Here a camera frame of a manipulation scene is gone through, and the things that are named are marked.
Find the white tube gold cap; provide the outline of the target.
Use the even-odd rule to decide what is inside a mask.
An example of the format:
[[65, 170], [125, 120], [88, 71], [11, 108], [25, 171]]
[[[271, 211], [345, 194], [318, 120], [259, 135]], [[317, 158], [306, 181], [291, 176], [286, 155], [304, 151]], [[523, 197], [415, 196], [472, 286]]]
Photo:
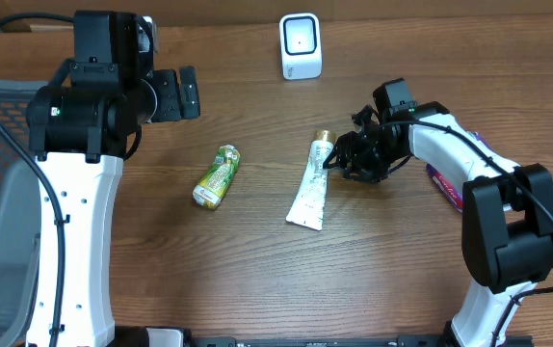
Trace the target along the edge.
[[324, 162], [331, 154], [335, 140], [336, 134], [329, 130], [314, 132], [302, 182], [286, 216], [288, 223], [322, 230], [329, 176]]

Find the red floral pantyliner pack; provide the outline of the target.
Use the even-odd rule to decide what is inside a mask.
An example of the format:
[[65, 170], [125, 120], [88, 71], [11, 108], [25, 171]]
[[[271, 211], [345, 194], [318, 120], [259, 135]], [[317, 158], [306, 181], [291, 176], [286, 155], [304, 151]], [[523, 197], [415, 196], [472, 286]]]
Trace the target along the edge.
[[463, 184], [478, 176], [493, 176], [494, 170], [462, 139], [430, 129], [423, 132], [416, 156], [426, 162], [427, 175], [445, 198], [463, 210]]

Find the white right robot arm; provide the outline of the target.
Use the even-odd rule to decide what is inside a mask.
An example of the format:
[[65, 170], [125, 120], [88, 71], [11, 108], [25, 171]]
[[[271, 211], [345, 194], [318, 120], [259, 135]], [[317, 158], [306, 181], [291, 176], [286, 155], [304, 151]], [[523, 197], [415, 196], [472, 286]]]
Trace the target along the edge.
[[323, 165], [344, 178], [380, 182], [415, 157], [461, 198], [461, 251], [472, 278], [436, 346], [527, 346], [506, 329], [522, 301], [553, 293], [553, 178], [520, 166], [463, 129], [437, 101], [420, 104], [404, 79], [385, 82], [352, 116]]

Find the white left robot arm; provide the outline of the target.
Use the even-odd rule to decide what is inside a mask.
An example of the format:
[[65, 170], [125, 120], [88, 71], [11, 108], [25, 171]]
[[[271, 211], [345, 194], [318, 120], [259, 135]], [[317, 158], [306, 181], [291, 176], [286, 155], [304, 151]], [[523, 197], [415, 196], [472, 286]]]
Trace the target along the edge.
[[79, 11], [74, 55], [26, 110], [39, 167], [39, 269], [29, 346], [172, 346], [168, 327], [116, 324], [109, 268], [113, 210], [123, 166], [151, 121], [193, 119], [173, 70], [158, 70], [156, 26], [134, 13]]

